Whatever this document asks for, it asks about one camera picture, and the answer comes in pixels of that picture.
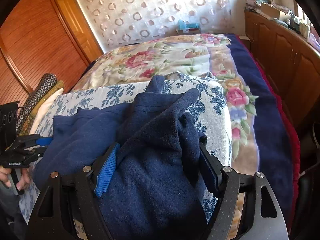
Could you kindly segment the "person's left hand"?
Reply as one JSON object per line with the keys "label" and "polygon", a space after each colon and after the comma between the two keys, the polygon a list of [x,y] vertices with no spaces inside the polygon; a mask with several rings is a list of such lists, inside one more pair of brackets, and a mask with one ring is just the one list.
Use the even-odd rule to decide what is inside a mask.
{"label": "person's left hand", "polygon": [[[1,166],[0,179],[6,187],[11,187],[11,182],[9,180],[9,174],[11,174],[10,168],[4,168]],[[24,190],[30,184],[29,170],[27,168],[21,169],[21,178],[16,184],[18,190]]]}

